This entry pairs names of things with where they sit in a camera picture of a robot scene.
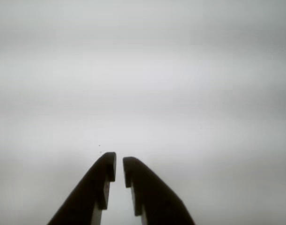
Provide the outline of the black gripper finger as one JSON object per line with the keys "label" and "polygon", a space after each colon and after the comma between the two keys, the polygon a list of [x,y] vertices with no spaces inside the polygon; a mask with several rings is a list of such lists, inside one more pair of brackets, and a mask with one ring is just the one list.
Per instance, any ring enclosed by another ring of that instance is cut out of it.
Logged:
{"label": "black gripper finger", "polygon": [[183,201],[147,165],[123,158],[125,186],[131,189],[135,216],[143,225],[195,224]]}
{"label": "black gripper finger", "polygon": [[116,153],[106,152],[89,168],[48,224],[99,225],[116,177]]}

